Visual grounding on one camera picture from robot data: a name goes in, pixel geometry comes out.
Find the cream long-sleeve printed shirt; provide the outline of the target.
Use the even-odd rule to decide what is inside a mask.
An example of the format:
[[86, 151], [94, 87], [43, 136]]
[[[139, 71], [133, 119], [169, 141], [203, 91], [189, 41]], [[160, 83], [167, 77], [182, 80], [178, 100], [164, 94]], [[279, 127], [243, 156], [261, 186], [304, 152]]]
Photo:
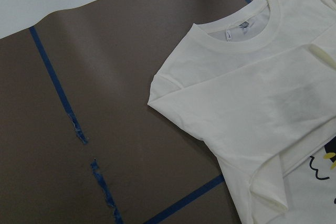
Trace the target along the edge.
[[335, 223], [335, 0], [193, 25], [148, 104], [216, 156], [242, 223]]

